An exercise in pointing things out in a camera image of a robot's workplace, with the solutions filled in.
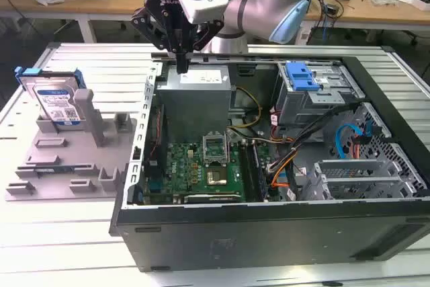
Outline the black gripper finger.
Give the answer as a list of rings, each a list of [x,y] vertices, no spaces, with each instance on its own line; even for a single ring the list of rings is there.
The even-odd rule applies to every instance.
[[[223,27],[224,22],[220,19],[201,24],[191,24],[185,20],[183,25],[183,73],[188,72],[192,53],[203,49]]]
[[[161,10],[161,20],[157,21],[150,11],[143,7],[132,16],[132,25],[159,50],[172,54],[176,71],[183,74],[183,49],[180,30],[175,29],[173,14],[168,9]]]

